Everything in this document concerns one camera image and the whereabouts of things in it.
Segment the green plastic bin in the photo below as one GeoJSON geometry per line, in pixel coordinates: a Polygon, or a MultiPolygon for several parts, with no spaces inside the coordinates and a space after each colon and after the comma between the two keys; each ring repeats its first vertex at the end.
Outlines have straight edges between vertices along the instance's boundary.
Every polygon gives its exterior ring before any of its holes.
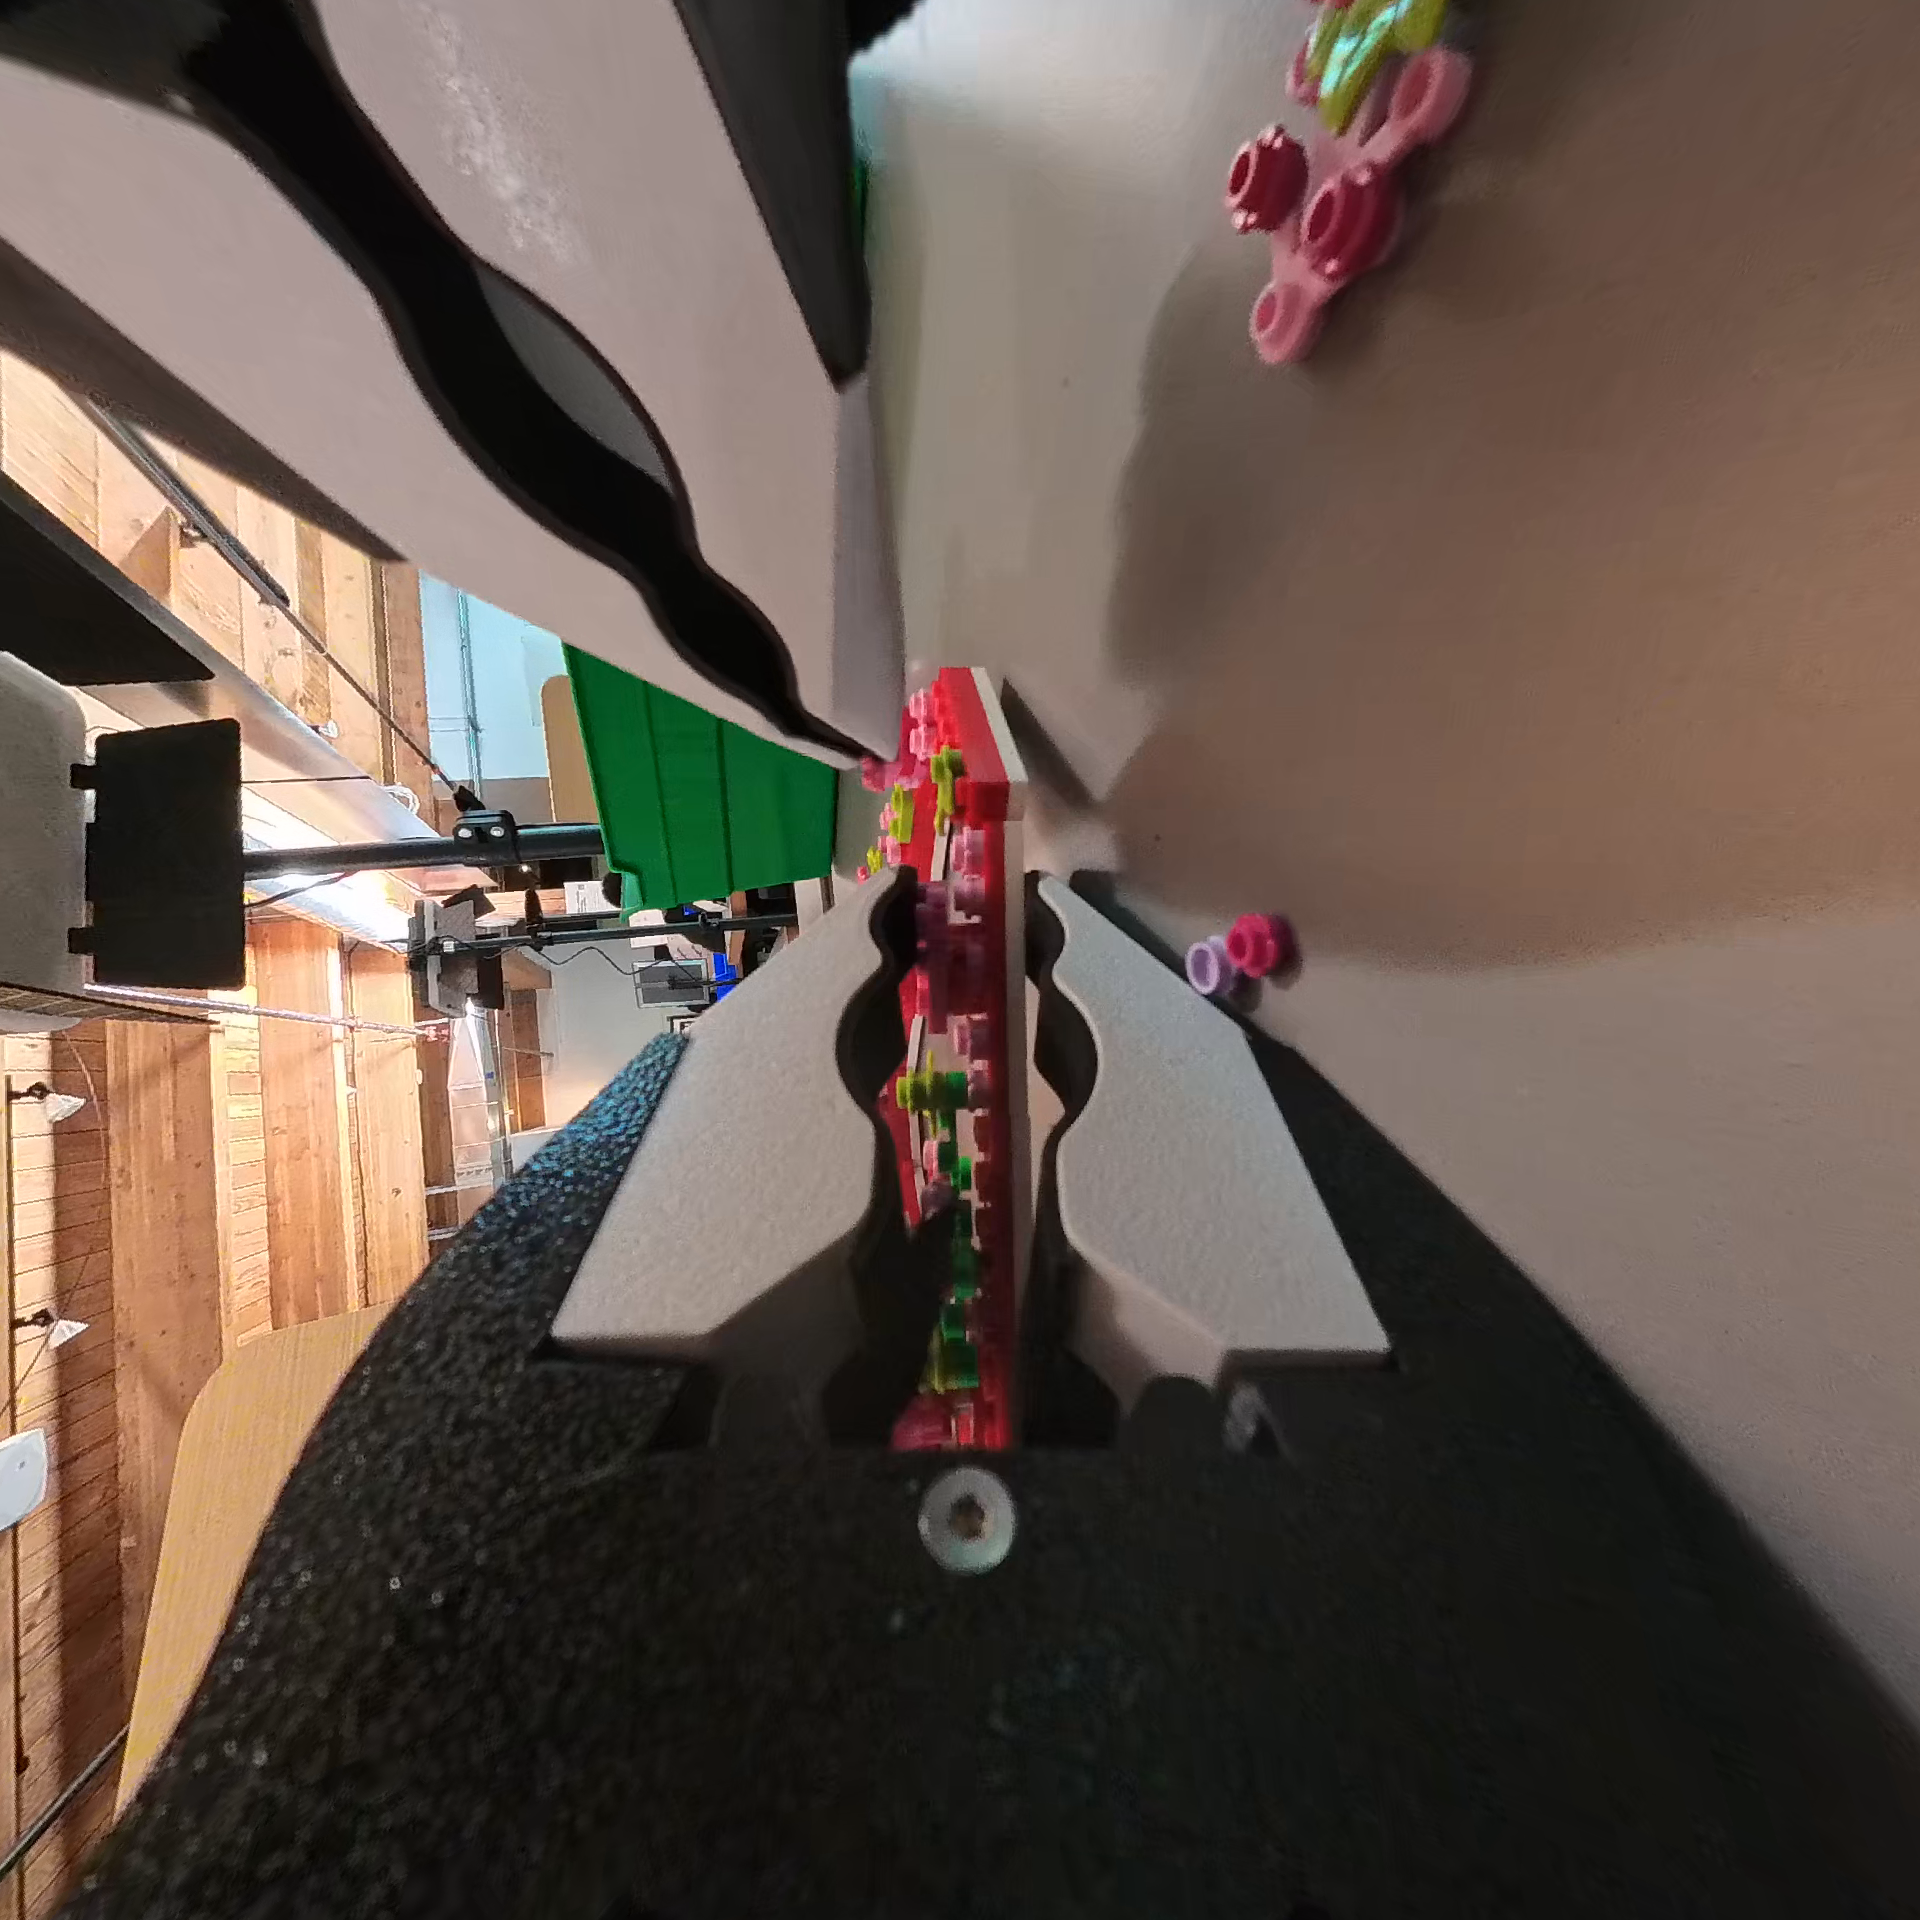
{"type": "Polygon", "coordinates": [[[608,865],[629,909],[831,872],[838,776],[596,657],[564,650],[608,865]]]}

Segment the black metal pole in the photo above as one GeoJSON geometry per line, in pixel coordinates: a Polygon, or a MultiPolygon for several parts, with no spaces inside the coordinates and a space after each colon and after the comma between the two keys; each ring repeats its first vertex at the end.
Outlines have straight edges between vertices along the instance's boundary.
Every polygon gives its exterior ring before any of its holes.
{"type": "Polygon", "coordinates": [[[246,882],[351,873],[540,873],[564,861],[598,859],[608,850],[598,823],[519,823],[504,809],[467,811],[453,835],[405,837],[382,843],[315,849],[259,849],[243,852],[246,882]]]}

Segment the black square panel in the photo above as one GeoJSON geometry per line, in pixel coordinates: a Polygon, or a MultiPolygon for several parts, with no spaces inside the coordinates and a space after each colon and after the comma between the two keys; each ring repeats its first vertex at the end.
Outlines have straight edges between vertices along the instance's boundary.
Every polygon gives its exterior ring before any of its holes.
{"type": "Polygon", "coordinates": [[[240,991],[249,920],[238,722],[105,731],[69,781],[92,796],[86,923],[69,931],[69,951],[108,987],[240,991]]]}

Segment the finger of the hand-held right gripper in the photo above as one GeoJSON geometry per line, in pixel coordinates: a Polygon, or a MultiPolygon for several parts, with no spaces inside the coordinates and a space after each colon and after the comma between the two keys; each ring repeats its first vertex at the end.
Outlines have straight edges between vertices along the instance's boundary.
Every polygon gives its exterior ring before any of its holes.
{"type": "Polygon", "coordinates": [[[4,341],[445,585],[824,761],[638,402],[478,261],[323,43],[4,45],[4,341]]]}
{"type": "Polygon", "coordinates": [[[799,708],[886,755],[904,700],[871,352],[833,386],[667,2],[317,5],[351,101],[459,242],[638,402],[700,560],[799,708]]]}

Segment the grey desk slab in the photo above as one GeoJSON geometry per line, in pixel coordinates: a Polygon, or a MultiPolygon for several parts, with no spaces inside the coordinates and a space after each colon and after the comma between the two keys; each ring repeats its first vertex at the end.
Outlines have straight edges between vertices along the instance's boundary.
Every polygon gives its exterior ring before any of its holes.
{"type": "Polygon", "coordinates": [[[3,655],[3,981],[4,993],[72,994],[85,985],[67,936],[81,927],[86,797],[85,714],[32,666],[3,655]]]}

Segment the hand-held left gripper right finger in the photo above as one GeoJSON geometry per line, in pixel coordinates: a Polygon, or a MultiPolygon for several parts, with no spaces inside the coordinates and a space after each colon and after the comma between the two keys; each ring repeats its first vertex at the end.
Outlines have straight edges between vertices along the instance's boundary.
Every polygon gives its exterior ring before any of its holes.
{"type": "Polygon", "coordinates": [[[1244,1029],[1064,881],[1033,876],[1029,898],[1040,1029],[1068,1068],[1051,1159],[1068,1351],[1107,1385],[1384,1360],[1244,1029]]]}

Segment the black shelf board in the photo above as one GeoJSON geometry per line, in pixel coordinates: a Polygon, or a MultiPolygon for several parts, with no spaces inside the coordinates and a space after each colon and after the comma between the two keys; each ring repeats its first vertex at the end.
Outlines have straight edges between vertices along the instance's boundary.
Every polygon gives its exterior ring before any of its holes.
{"type": "Polygon", "coordinates": [[[67,688],[213,682],[187,629],[9,475],[3,650],[67,688]]]}

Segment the wooden table with black label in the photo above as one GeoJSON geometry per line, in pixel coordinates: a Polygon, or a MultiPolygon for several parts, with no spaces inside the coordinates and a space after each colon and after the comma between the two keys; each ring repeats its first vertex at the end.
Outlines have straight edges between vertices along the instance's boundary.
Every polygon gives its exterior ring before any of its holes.
{"type": "Polygon", "coordinates": [[[128,1813],[179,1728],[287,1474],[389,1312],[377,1304],[261,1335],[216,1367],[187,1411],[116,1813],[128,1813]]]}

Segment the red lego heart wreath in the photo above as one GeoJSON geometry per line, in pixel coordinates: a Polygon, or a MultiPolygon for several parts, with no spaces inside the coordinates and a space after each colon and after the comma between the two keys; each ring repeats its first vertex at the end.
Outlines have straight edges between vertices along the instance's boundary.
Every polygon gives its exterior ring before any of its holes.
{"type": "Polygon", "coordinates": [[[1025,771],[982,668],[943,668],[902,708],[900,755],[871,772],[879,828],[859,879],[911,879],[915,960],[899,991],[902,1063],[879,1096],[911,1228],[943,1236],[943,1291],[899,1451],[998,1451],[1019,1429],[1019,1332],[1033,1231],[1025,1115],[1025,771]]]}

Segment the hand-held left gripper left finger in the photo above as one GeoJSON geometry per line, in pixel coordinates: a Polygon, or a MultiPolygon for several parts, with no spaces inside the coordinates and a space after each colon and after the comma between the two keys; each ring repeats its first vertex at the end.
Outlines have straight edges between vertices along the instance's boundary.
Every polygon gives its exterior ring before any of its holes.
{"type": "Polygon", "coordinates": [[[904,1058],[920,884],[885,872],[701,1015],[550,1338],[564,1353],[827,1378],[854,1255],[899,1226],[879,1092],[904,1058]]]}

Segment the pink lego flower sprig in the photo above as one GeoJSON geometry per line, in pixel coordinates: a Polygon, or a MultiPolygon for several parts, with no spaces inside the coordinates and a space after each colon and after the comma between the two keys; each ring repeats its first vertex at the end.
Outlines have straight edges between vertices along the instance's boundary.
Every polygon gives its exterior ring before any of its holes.
{"type": "Polygon", "coordinates": [[[1299,123],[1236,146],[1222,187],[1231,228],[1264,242],[1247,335],[1270,368],[1309,355],[1332,301],[1399,242],[1406,170],[1462,114],[1473,58],[1460,5],[1318,2],[1284,71],[1299,123]]]}

